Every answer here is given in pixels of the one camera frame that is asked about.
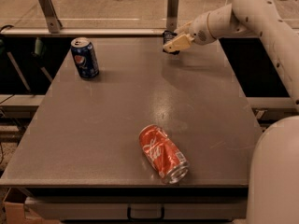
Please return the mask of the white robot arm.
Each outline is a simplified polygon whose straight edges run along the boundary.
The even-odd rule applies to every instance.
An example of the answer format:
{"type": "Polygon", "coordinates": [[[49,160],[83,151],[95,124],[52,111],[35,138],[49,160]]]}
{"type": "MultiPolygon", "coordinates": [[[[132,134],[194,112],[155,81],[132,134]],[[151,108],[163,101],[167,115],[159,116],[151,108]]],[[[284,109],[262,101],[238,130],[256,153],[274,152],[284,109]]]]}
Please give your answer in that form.
{"type": "MultiPolygon", "coordinates": [[[[173,53],[191,44],[256,35],[292,99],[299,101],[298,34],[281,19],[273,0],[233,0],[199,15],[164,42],[173,53]]],[[[247,224],[299,224],[299,117],[272,124],[255,147],[249,175],[247,224]]]]}

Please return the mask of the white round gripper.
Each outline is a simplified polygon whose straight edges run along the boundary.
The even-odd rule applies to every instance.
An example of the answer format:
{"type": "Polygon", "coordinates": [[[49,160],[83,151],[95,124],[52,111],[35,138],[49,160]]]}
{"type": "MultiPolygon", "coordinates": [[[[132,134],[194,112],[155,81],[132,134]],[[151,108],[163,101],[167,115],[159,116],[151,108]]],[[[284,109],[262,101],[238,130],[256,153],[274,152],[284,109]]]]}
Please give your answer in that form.
{"type": "Polygon", "coordinates": [[[187,22],[179,26],[175,33],[177,36],[163,45],[166,51],[184,50],[191,46],[192,42],[198,45],[206,45],[215,41],[209,31],[208,26],[209,12],[200,14],[192,22],[187,22]]]}

